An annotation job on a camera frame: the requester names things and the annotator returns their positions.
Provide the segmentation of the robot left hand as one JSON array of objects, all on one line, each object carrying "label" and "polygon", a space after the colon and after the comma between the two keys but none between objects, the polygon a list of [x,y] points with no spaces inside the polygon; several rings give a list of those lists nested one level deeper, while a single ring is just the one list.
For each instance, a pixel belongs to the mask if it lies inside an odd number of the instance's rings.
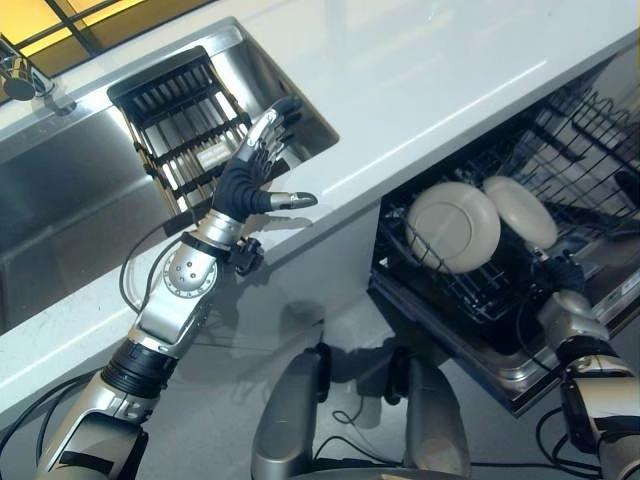
[{"label": "robot left hand", "polygon": [[318,203],[309,192],[269,192],[262,188],[276,157],[293,137],[290,128],[300,120],[301,108],[300,98],[282,97],[251,125],[219,179],[213,198],[216,211],[244,223],[251,215]]}]

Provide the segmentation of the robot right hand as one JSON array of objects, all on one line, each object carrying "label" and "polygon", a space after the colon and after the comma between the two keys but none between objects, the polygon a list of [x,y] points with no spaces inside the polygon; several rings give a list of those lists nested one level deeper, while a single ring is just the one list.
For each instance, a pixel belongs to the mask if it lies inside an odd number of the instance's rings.
[{"label": "robot right hand", "polygon": [[552,256],[546,251],[533,247],[533,278],[535,282],[550,291],[563,290],[584,294],[586,279],[583,268],[564,252]]}]

